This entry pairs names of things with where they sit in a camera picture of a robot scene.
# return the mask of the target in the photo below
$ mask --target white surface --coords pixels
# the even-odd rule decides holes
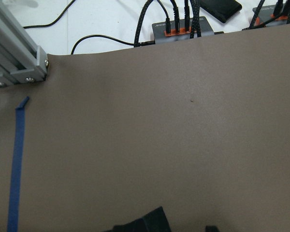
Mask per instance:
[[[48,24],[54,21],[71,0],[9,0],[8,7],[22,26]],[[174,19],[169,0],[162,0],[170,19]],[[242,10],[223,24],[201,9],[214,31],[234,32],[249,26],[252,8],[259,0],[238,0]],[[133,43],[136,25],[145,0],[76,0],[66,14],[55,25],[26,31],[50,54],[66,55],[75,42],[90,34],[104,34]],[[184,17],[184,0],[176,1],[180,18]],[[276,0],[267,0],[264,5],[273,5]],[[151,24],[165,21],[165,14],[157,1],[149,6],[140,36],[140,42],[153,40]],[[130,48],[103,38],[90,38],[81,42],[75,54],[99,53]]]

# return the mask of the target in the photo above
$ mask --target brown mat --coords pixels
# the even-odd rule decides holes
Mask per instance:
[[[290,232],[290,25],[49,59],[0,89],[0,231],[28,95],[19,231]]]

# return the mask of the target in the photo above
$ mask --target screw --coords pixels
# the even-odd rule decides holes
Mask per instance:
[[[49,65],[48,60],[46,59],[44,62],[45,62],[45,66],[48,68],[48,65]]]
[[[6,84],[4,82],[0,82],[0,88],[6,87]]]
[[[29,82],[29,83],[33,83],[33,82],[35,82],[34,78],[32,78],[32,77],[27,77],[27,78],[25,79],[25,81],[26,81],[26,82]]]

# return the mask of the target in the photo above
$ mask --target black power bank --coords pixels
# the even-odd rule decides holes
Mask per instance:
[[[235,0],[200,0],[200,5],[222,23],[242,9]]]

